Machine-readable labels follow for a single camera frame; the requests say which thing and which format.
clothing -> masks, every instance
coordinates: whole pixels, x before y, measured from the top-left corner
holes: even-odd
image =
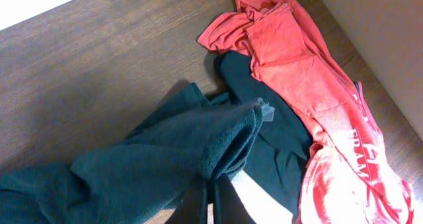
[[[411,185],[387,163],[361,84],[358,94],[304,8],[296,0],[235,2],[237,12],[218,17],[198,41],[251,55],[252,76],[284,98],[311,132],[297,221],[412,223]]]
[[[191,84],[113,147],[1,177],[0,223],[147,221],[179,204],[194,177],[213,184],[239,172],[265,106],[212,107]]]
[[[313,140],[285,101],[267,85],[251,77],[250,61],[250,57],[238,52],[227,52],[215,60],[216,72],[229,87],[232,104],[242,104],[259,96],[274,108],[274,119],[263,123],[244,171],[296,217]],[[215,98],[211,103],[222,103],[216,101]]]

dark green garment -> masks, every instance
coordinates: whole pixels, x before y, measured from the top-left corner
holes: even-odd
[[[212,107],[191,84],[113,147],[1,177],[0,223],[146,221],[179,203],[197,174],[213,182],[240,171],[263,106]]]
[[[229,96],[211,102],[244,104],[261,97],[274,107],[273,122],[263,123],[247,159],[245,172],[277,202],[298,214],[299,193],[310,158],[311,134],[286,102],[250,75],[250,57],[227,52],[215,60],[217,74],[229,87]]]

pink garment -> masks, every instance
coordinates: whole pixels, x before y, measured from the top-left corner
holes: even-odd
[[[411,185],[389,167],[383,136],[353,82],[296,0],[235,0],[198,39],[252,56],[252,76],[311,132],[298,223],[412,223]]]

black cloth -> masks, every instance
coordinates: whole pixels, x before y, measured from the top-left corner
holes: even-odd
[[[176,207],[196,176],[210,185],[246,163],[262,125],[260,99],[211,106],[191,84],[115,146],[70,165],[0,178],[0,223],[141,223]]]
[[[243,104],[261,97],[274,107],[273,122],[263,123],[247,158],[245,172],[277,202],[298,214],[299,193],[310,158],[313,138],[287,103],[250,75],[250,57],[227,52],[215,59],[215,70],[229,87],[229,94],[211,100]]]

wooden floor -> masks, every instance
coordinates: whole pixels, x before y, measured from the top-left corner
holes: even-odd
[[[423,202],[423,143],[320,0],[298,0]],[[197,44],[233,0],[74,0],[0,31],[0,173],[112,145],[187,82],[223,89]],[[169,215],[161,213],[154,223]]]

